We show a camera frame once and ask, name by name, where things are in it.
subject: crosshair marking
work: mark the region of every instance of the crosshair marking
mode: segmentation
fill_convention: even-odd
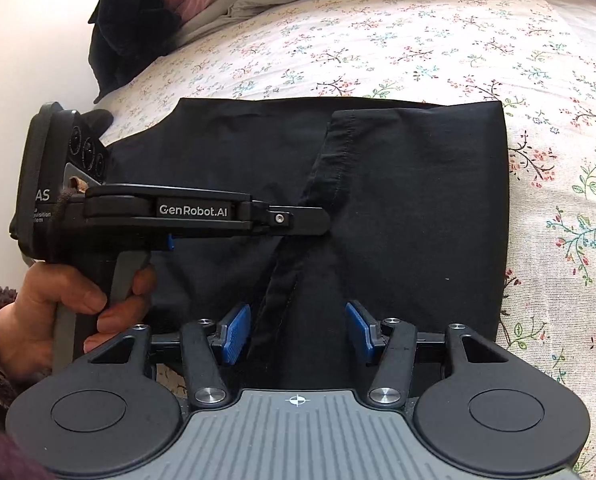
[[[286,400],[289,401],[290,403],[292,403],[296,407],[302,406],[305,402],[309,402],[309,399],[305,399],[301,395],[295,395],[292,398],[286,399]]]

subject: gripper handle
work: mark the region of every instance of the gripper handle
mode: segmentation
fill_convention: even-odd
[[[149,264],[151,253],[126,251],[120,254],[78,253],[62,262],[78,269],[107,295],[110,304],[125,300],[132,291],[134,275]],[[84,354],[85,340],[98,330],[98,316],[76,314],[59,304],[54,324],[52,373],[55,374]]]

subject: camera lens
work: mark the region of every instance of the camera lens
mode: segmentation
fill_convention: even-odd
[[[91,168],[94,166],[95,156],[96,149],[94,147],[94,142],[88,138],[82,145],[82,166],[85,171],[91,171]]]
[[[80,133],[80,128],[74,126],[72,130],[72,138],[69,139],[69,151],[72,152],[72,155],[78,155],[81,143],[82,133]]]
[[[105,157],[102,153],[96,155],[96,176],[103,176],[105,173]]]

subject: hand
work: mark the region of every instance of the hand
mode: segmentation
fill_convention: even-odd
[[[153,267],[137,272],[133,295],[98,317],[98,333],[85,341],[84,351],[139,323],[149,310],[148,296],[155,286]],[[0,309],[0,366],[11,380],[30,381],[51,368],[58,303],[79,314],[97,314],[105,307],[107,297],[73,267],[34,264],[25,275],[16,301]]]

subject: dark blue cloth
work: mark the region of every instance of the dark blue cloth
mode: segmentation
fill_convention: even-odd
[[[156,333],[251,305],[251,345],[232,370],[248,387],[361,386],[347,347],[350,299],[421,332],[460,322],[495,340],[509,227],[497,101],[180,99],[109,150],[107,184],[244,192],[331,215],[322,237],[177,239],[152,254],[158,289],[145,322]],[[414,381],[435,373],[431,365]]]
[[[167,40],[181,18],[162,0],[99,0],[89,23],[94,24],[89,64],[100,88],[97,103],[169,53]]]

